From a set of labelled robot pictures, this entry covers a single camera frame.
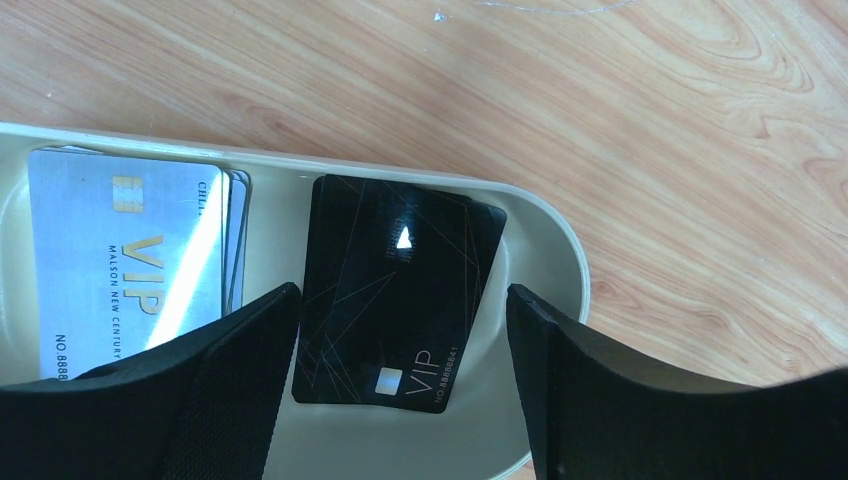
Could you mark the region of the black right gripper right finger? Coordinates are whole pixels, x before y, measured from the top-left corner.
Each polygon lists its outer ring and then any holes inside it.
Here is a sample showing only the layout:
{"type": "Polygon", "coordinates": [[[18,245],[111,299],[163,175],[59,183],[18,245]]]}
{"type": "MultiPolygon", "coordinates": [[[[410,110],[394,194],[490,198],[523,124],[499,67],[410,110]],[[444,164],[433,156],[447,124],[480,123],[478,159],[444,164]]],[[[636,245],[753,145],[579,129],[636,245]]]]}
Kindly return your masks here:
{"type": "Polygon", "coordinates": [[[698,374],[520,284],[506,326],[540,479],[843,479],[847,371],[768,387],[698,374]]]}

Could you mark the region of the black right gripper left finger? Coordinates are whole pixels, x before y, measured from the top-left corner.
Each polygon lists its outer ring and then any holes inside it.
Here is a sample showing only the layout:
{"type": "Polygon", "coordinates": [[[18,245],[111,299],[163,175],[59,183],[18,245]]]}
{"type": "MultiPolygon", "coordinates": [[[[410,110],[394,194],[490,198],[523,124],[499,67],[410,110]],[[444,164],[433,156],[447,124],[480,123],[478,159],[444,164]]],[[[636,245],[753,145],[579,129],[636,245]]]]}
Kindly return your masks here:
{"type": "Polygon", "coordinates": [[[259,479],[302,297],[239,310],[72,380],[1,389],[5,479],[259,479]]]}

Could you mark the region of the cream oval plastic tray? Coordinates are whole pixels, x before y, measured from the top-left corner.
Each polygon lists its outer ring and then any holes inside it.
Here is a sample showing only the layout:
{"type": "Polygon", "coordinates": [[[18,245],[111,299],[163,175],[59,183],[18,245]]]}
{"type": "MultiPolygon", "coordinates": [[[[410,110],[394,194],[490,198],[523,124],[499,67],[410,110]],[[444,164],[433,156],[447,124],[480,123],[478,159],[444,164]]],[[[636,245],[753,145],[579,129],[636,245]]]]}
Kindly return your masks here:
{"type": "Polygon", "coordinates": [[[279,152],[62,130],[1,127],[1,380],[38,376],[36,269],[27,160],[47,146],[119,156],[209,163],[252,180],[246,300],[300,283],[313,181],[324,174],[415,183],[465,195],[508,217],[493,271],[441,414],[282,398],[264,475],[268,479],[501,479],[530,448],[505,327],[507,287],[522,284],[579,321],[590,304],[583,248],[565,218],[521,188],[457,174],[279,152]]]}

